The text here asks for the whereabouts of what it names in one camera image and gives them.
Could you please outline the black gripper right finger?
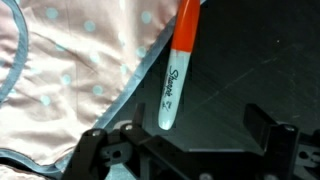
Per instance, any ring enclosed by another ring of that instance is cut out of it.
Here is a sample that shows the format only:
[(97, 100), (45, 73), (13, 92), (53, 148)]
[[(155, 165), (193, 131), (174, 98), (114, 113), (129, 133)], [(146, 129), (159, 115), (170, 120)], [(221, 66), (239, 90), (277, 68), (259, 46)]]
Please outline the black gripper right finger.
[(261, 180), (295, 180), (294, 169), (303, 167), (320, 177), (320, 132), (303, 133), (297, 126), (273, 120), (256, 104), (245, 106), (243, 123), (263, 150)]

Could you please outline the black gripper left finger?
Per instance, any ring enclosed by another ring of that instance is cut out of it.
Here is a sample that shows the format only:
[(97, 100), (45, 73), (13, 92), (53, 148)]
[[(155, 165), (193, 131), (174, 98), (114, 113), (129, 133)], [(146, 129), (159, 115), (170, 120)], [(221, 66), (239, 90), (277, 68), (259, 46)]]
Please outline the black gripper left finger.
[(107, 133), (86, 131), (61, 180), (104, 180), (111, 167), (123, 164), (137, 180), (199, 180), (199, 162), (164, 138), (143, 128), (145, 104), (136, 106), (131, 123)]

